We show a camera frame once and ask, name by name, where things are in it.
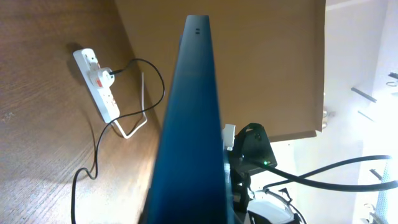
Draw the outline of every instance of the brown floor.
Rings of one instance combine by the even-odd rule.
[[[91,167],[93,137],[104,127],[72,57],[80,47],[94,49],[114,70],[133,57],[112,1],[1,1],[1,223],[70,223],[73,175]],[[134,71],[111,87],[121,114],[139,109]],[[78,223],[138,219],[159,137],[155,116],[148,116],[129,140],[106,132],[98,179],[77,185]],[[120,122],[127,129],[139,118]]]

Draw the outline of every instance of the power strip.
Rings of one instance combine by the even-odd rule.
[[[114,75],[109,74],[111,69],[100,67],[92,49],[77,50],[73,56],[105,123],[120,116],[118,105],[109,88],[114,82]]]

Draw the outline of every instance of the white cable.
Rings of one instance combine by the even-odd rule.
[[[141,73],[141,110],[144,110],[144,72]],[[145,118],[144,122],[142,122],[139,126],[131,130],[129,134],[126,135],[126,133],[123,131],[123,128],[120,126],[119,122],[113,121],[113,123],[119,128],[120,133],[125,139],[129,139],[138,129],[140,129],[146,122],[148,121],[147,115],[145,114],[145,111],[142,112],[143,117]]]

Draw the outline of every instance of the white power strip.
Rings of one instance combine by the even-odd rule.
[[[77,50],[73,56],[99,112],[105,123],[109,123],[120,115],[118,105],[109,88],[114,82],[114,75],[109,74],[111,69],[100,67],[92,49]]]

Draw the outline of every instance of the blue panel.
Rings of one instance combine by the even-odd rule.
[[[188,16],[148,198],[148,223],[227,223],[215,65],[208,16]]]

